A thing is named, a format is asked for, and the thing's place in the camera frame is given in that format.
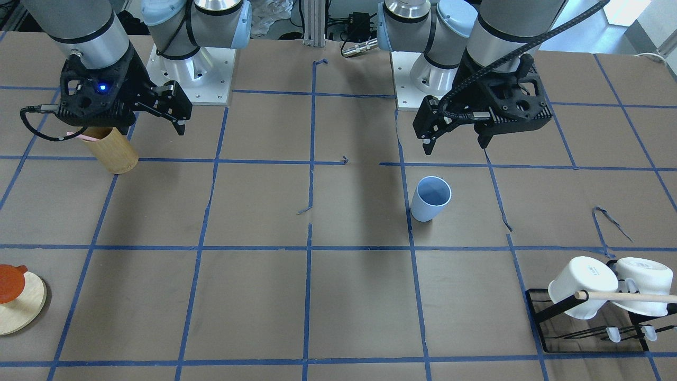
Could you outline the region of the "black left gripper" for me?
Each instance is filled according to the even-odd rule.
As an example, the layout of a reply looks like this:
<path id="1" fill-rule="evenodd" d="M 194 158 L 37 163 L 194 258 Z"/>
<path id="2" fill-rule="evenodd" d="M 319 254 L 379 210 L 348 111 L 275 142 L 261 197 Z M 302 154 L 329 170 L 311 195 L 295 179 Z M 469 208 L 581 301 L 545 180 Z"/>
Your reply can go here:
<path id="1" fill-rule="evenodd" d="M 444 108 L 454 115 L 490 114 L 489 119 L 474 122 L 481 149 L 488 147 L 494 135 L 535 131 L 552 118 L 544 85 L 534 67 L 534 57 L 525 54 L 517 61 L 515 71 L 486 73 L 451 97 Z M 414 116 L 413 130 L 422 142 L 425 155 L 432 154 L 440 137 L 438 132 L 446 129 L 439 103 L 437 97 L 423 97 Z"/>

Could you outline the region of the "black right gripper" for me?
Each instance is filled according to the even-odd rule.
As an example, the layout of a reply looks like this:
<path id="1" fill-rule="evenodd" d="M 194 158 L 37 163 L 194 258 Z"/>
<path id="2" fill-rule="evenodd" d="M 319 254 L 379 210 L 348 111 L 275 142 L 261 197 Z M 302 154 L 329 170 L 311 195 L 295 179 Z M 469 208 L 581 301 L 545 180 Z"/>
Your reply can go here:
<path id="1" fill-rule="evenodd" d="M 146 111 L 170 121 L 183 137 L 193 104 L 176 80 L 155 86 L 135 48 L 105 68 L 86 68 L 83 58 L 72 50 L 61 69 L 60 121 L 80 128 L 126 130 L 135 121 L 135 111 Z"/>

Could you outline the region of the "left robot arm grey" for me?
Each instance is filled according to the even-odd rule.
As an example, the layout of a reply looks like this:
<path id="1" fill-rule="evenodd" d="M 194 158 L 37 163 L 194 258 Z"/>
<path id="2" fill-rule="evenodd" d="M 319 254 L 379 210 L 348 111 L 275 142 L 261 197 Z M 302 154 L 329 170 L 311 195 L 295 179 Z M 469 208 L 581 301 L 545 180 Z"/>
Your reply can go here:
<path id="1" fill-rule="evenodd" d="M 532 132 L 552 119 L 534 67 L 538 47 L 493 62 L 552 29 L 566 1 L 384 1 L 384 51 L 420 53 L 413 80 L 425 92 L 413 129 L 430 155 L 445 133 L 473 125 L 486 149 L 496 135 Z"/>

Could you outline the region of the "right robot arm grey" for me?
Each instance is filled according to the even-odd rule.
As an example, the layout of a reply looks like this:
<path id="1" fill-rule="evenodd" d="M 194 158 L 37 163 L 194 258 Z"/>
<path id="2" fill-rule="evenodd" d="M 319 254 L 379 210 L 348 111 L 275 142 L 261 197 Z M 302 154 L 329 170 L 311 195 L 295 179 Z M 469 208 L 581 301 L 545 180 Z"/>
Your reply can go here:
<path id="1" fill-rule="evenodd" d="M 117 1 L 22 5 L 66 56 L 59 101 L 20 110 L 29 132 L 53 142 L 93 128 L 126 135 L 137 112 L 183 135 L 193 113 L 186 90 L 217 72 L 207 50 L 240 50 L 251 37 L 249 1 L 142 1 L 140 17 Z"/>

